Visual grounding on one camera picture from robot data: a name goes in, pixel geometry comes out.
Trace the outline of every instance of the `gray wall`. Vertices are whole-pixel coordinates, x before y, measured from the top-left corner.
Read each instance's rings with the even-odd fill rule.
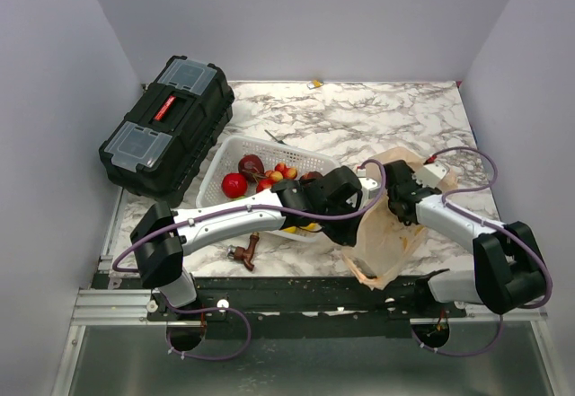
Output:
[[[575,0],[510,0],[464,79],[503,217],[532,225],[554,276],[552,332],[575,389]]]
[[[100,143],[138,85],[96,0],[0,0],[0,394],[49,394],[115,188]]]
[[[460,79],[508,0],[99,1],[147,82],[173,54],[233,79]]]

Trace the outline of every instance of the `red label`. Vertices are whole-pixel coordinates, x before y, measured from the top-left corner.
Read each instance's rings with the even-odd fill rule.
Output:
[[[170,109],[170,106],[172,105],[172,103],[175,99],[176,99],[176,97],[174,97],[173,95],[170,95],[170,97],[168,97],[168,99],[165,101],[165,103],[162,106],[162,108],[160,109],[160,111],[158,111],[155,114],[154,120],[162,120],[162,118],[165,115],[165,112],[168,111],[168,109]]]

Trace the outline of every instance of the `yellow fruit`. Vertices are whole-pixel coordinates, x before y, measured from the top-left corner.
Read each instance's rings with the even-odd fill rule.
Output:
[[[311,223],[310,225],[307,225],[307,226],[305,226],[305,227],[300,227],[300,228],[303,228],[304,230],[313,231],[313,230],[315,230],[315,227],[316,227],[316,226],[317,226],[316,223]]]

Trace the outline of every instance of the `bag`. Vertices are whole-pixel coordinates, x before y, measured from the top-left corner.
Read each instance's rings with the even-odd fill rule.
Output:
[[[380,163],[405,160],[414,171],[425,161],[404,147],[395,147],[371,158]],[[368,178],[381,182],[381,174],[374,164],[368,164],[366,168]],[[444,192],[457,188],[455,174],[449,171],[438,188]],[[343,260],[361,284],[383,290],[399,276],[405,263],[425,240],[427,232],[423,225],[405,226],[400,223],[387,207],[385,194],[361,219],[356,246],[341,250]]]

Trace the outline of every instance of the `white plastic basket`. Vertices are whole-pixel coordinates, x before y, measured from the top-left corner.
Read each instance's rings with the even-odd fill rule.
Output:
[[[307,172],[325,174],[340,167],[340,164],[329,156],[258,138],[233,135],[224,140],[214,156],[214,161],[209,165],[206,177],[199,186],[197,207],[221,205],[230,201],[222,192],[222,180],[228,173],[237,172],[237,164],[247,154],[258,155],[265,170],[273,170],[280,162],[286,163],[289,167],[296,167],[298,177]],[[250,183],[246,197],[253,194],[255,185]],[[300,242],[314,242],[317,237],[316,233],[300,229],[295,233],[280,230],[271,233]]]

